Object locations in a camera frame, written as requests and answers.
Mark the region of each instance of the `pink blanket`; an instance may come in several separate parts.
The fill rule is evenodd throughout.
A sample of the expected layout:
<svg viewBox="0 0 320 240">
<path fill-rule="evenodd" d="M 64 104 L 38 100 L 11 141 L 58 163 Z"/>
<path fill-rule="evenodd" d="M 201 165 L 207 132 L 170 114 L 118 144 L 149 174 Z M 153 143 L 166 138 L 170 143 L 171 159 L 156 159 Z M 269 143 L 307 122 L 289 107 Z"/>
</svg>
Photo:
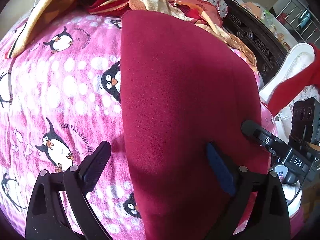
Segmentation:
<svg viewBox="0 0 320 240">
<path fill-rule="evenodd" d="M 87 199 L 115 240 L 145 239 L 125 156 L 121 19 L 75 10 L 52 22 L 17 58 L 4 60 L 23 23 L 0 43 L 0 208 L 25 235 L 39 172 L 65 171 L 105 140 L 112 155 Z M 262 113 L 263 126 L 275 132 L 268 110 Z M 61 196 L 73 230 L 81 232 Z"/>
</svg>

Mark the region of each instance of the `red blanket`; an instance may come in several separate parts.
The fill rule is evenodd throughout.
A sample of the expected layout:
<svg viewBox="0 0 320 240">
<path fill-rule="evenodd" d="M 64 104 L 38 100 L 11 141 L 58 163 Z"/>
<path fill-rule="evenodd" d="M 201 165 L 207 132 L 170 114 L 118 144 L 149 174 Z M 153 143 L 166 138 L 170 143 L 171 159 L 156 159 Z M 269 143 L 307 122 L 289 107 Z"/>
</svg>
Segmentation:
<svg viewBox="0 0 320 240">
<path fill-rule="evenodd" d="M 229 200 L 206 143 L 267 173 L 269 154 L 240 129 L 247 119 L 261 123 L 254 74 L 222 41 L 169 15 L 126 12 L 122 31 L 124 138 L 146 238 L 203 239 Z"/>
</svg>

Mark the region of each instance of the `cartoon penguin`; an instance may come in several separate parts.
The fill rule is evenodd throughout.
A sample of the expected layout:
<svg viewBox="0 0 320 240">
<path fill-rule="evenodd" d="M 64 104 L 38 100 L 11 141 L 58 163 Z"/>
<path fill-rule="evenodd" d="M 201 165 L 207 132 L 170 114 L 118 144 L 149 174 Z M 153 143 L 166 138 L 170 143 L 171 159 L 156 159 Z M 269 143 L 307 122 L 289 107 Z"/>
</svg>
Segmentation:
<svg viewBox="0 0 320 240">
<path fill-rule="evenodd" d="M 11 73 L 2 73 L 0 76 L 0 103 L 4 108 L 3 103 L 12 104 L 11 97 Z"/>
<path fill-rule="evenodd" d="M 7 179 L 6 176 L 7 173 L 3 175 L 1 181 L 3 192 L 18 211 L 21 211 L 19 208 L 27 210 L 27 207 L 23 204 L 19 183 L 16 179 Z"/>
<path fill-rule="evenodd" d="M 124 210 L 135 218 L 141 218 L 139 213 L 138 205 L 134 199 L 133 192 L 130 194 L 129 198 L 123 203 Z"/>
<path fill-rule="evenodd" d="M 114 26 L 116 26 L 118 29 L 121 30 L 122 28 L 122 21 L 121 20 L 116 20 L 116 21 L 110 21 Z"/>
<path fill-rule="evenodd" d="M 114 63 L 101 77 L 101 84 L 105 91 L 112 95 L 119 103 L 120 101 L 120 61 Z"/>
<path fill-rule="evenodd" d="M 69 48 L 73 44 L 73 39 L 72 36 L 67 33 L 67 27 L 64 27 L 62 33 L 54 36 L 50 42 L 44 42 L 43 44 L 50 45 L 50 49 L 52 49 L 51 53 L 53 54 Z"/>
<path fill-rule="evenodd" d="M 46 133 L 42 139 L 42 145 L 36 148 L 44 152 L 48 159 L 56 168 L 56 172 L 66 171 L 74 161 L 68 145 L 54 132 L 54 128 L 50 120 L 46 117 L 50 125 L 49 133 Z"/>
</svg>

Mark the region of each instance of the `blue pad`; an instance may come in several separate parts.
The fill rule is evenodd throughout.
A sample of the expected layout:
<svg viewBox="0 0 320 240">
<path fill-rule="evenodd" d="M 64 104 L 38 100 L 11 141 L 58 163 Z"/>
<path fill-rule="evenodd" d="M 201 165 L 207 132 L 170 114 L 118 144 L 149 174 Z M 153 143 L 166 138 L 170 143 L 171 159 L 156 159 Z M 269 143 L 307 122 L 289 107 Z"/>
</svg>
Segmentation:
<svg viewBox="0 0 320 240">
<path fill-rule="evenodd" d="M 229 171 L 211 143 L 207 144 L 207 158 L 209 160 L 210 167 L 217 176 L 220 187 L 224 192 L 234 196 L 236 194 L 236 187 L 234 185 L 232 173 Z"/>
</svg>

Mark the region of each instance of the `screw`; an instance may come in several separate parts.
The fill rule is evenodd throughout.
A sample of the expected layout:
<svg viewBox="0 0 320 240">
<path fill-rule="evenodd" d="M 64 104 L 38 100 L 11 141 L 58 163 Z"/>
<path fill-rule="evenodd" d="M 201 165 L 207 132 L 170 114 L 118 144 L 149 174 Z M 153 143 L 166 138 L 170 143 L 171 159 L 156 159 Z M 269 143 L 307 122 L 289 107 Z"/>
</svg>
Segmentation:
<svg viewBox="0 0 320 240">
<path fill-rule="evenodd" d="M 46 175 L 46 174 L 47 174 L 47 171 L 46 171 L 46 170 L 40 171 L 40 176 L 44 176 L 44 175 Z"/>
<path fill-rule="evenodd" d="M 275 171 L 270 171 L 270 174 L 271 174 L 272 177 L 278 176 L 278 174 Z"/>
<path fill-rule="evenodd" d="M 240 166 L 239 170 L 242 171 L 242 172 L 247 172 L 248 168 L 246 166 Z"/>
<path fill-rule="evenodd" d="M 78 165 L 72 165 L 69 169 L 70 171 L 76 171 L 78 169 Z"/>
</svg>

